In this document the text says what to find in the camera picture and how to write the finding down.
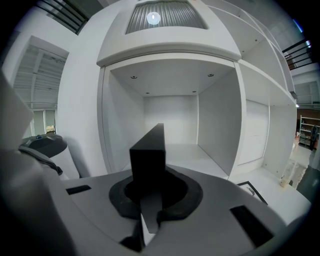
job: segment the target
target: black railing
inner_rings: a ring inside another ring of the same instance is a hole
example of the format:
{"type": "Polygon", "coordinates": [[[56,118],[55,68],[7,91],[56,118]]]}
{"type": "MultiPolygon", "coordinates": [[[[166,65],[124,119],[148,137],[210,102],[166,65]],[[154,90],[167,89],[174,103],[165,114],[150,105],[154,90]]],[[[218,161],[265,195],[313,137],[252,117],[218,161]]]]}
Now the black railing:
{"type": "Polygon", "coordinates": [[[303,39],[282,51],[290,70],[315,63],[312,46],[308,39],[303,39]]]}
{"type": "Polygon", "coordinates": [[[77,35],[89,18],[69,0],[39,0],[36,7],[46,11],[54,20],[77,35]]]}

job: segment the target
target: metal shelving unit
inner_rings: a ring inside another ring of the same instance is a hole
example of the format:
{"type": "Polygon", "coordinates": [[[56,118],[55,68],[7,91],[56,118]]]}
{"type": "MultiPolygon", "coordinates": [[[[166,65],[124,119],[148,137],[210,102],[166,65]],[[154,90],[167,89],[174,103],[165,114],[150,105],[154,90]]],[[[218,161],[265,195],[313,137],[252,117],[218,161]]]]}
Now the metal shelving unit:
{"type": "Polygon", "coordinates": [[[303,126],[312,126],[312,127],[313,127],[314,124],[302,123],[302,120],[303,120],[303,119],[316,120],[316,121],[318,121],[319,123],[320,123],[320,119],[318,119],[318,118],[311,118],[311,117],[305,117],[305,116],[300,115],[300,130],[299,130],[300,136],[299,136],[299,143],[305,144],[305,145],[309,146],[309,145],[310,145],[310,136],[306,136],[305,134],[304,134],[304,136],[301,136],[301,135],[302,135],[301,132],[305,132],[305,133],[310,133],[310,134],[311,134],[312,131],[303,128],[303,126]]]}

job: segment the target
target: white platform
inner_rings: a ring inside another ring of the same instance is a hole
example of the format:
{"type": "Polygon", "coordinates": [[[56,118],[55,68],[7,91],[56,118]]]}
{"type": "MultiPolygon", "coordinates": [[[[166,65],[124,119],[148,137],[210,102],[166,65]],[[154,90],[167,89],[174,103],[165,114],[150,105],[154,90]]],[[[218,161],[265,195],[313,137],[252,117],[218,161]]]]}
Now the white platform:
{"type": "Polygon", "coordinates": [[[281,187],[280,180],[262,167],[228,180],[235,184],[249,181],[287,225],[310,209],[311,203],[302,194],[290,185],[281,187]]]}
{"type": "MultiPolygon", "coordinates": [[[[196,144],[167,144],[165,150],[168,165],[184,167],[223,179],[228,178],[217,163],[196,144]]],[[[130,162],[123,171],[128,169],[131,169],[130,162]]]]}

